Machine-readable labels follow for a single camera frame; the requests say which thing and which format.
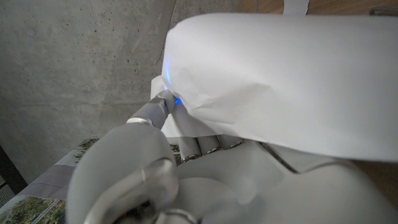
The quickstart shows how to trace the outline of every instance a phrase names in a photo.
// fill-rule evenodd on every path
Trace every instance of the white robot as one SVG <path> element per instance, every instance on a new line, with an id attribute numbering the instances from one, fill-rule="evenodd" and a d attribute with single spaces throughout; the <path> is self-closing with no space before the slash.
<path id="1" fill-rule="evenodd" d="M 176 103 L 162 91 L 83 156 L 69 224 L 398 223 L 347 160 L 219 135 L 180 138 L 177 167 L 160 130 Z"/>

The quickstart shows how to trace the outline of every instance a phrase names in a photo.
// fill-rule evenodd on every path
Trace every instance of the blue light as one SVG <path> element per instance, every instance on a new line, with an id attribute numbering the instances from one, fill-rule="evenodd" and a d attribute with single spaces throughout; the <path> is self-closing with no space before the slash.
<path id="1" fill-rule="evenodd" d="M 171 85 L 172 84 L 172 81 L 171 81 L 171 79 L 170 79 L 170 73 L 169 73 L 169 63 L 168 62 L 166 62 L 166 64 L 165 64 L 165 69 L 166 69 L 166 77 L 167 77 L 167 81 L 169 82 L 169 84 Z"/>

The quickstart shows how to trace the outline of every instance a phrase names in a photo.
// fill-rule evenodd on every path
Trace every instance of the paper sheet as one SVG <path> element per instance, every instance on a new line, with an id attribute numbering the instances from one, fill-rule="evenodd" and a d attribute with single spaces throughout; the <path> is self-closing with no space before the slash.
<path id="1" fill-rule="evenodd" d="M 167 36 L 162 79 L 201 125 L 171 117 L 166 125 L 185 127 L 166 136 L 230 134 L 398 161 L 397 40 L 398 20 L 388 17 L 184 20 Z"/>
<path id="2" fill-rule="evenodd" d="M 284 0 L 284 15 L 306 15 L 310 0 Z"/>

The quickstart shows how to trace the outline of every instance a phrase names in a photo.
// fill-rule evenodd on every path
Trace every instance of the gray wall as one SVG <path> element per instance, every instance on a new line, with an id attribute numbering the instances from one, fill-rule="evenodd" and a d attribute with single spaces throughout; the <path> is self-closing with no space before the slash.
<path id="1" fill-rule="evenodd" d="M 153 2 L 0 2 L 0 145 L 27 182 L 149 100 L 157 27 L 130 49 Z M 172 26 L 237 5 L 177 0 Z"/>

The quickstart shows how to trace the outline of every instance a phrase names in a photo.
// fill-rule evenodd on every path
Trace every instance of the crumpled paper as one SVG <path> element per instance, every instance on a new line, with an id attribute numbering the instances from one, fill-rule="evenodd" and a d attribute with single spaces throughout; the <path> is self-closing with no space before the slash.
<path id="1" fill-rule="evenodd" d="M 398 161 L 398 20 L 207 14 L 169 31 L 167 137 L 229 134 Z"/>

